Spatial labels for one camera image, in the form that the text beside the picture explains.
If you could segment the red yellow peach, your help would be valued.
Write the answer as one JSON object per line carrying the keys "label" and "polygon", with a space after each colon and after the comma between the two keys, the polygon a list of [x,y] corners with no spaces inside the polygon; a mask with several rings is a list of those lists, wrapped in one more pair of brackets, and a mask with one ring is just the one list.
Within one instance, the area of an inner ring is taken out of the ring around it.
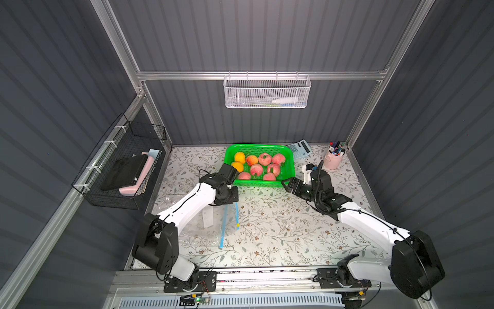
{"label": "red yellow peach", "polygon": [[258,160],[258,157],[255,156],[255,155],[249,155],[248,157],[246,157],[246,163],[252,167],[253,165],[255,164],[258,164],[259,163],[259,160]]}

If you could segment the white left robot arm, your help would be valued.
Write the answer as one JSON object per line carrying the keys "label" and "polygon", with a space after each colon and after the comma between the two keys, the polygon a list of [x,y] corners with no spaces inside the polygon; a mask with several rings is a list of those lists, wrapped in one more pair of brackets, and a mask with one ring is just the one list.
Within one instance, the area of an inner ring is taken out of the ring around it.
{"label": "white left robot arm", "polygon": [[238,175],[235,167],[223,164],[218,172],[200,176],[194,189],[173,206],[156,215],[147,213],[138,227],[132,257],[160,275],[184,282],[196,278],[198,266],[180,255],[179,235],[204,208],[239,201],[233,185]]}

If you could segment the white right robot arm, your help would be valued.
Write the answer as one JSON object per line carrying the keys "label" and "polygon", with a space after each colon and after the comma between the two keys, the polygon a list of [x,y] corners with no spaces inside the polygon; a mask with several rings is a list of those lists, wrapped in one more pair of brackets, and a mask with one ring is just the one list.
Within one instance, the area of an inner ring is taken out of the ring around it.
{"label": "white right robot arm", "polygon": [[331,177],[321,168],[311,171],[310,179],[305,184],[292,177],[281,184],[319,214],[356,229],[383,250],[383,257],[374,260],[362,254],[350,254],[340,260],[332,275],[340,286],[352,287],[360,280],[379,281],[393,284],[407,297],[418,299],[445,279],[445,269],[428,234],[397,227],[336,193]]}

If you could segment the clear zip-top bag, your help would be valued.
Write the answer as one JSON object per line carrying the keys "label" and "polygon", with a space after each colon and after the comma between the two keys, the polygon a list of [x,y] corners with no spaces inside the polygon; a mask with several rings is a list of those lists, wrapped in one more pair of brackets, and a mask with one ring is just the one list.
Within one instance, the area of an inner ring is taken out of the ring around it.
{"label": "clear zip-top bag", "polygon": [[229,267],[237,254],[228,239],[240,229],[240,205],[208,206],[179,235],[180,254],[203,268]]}

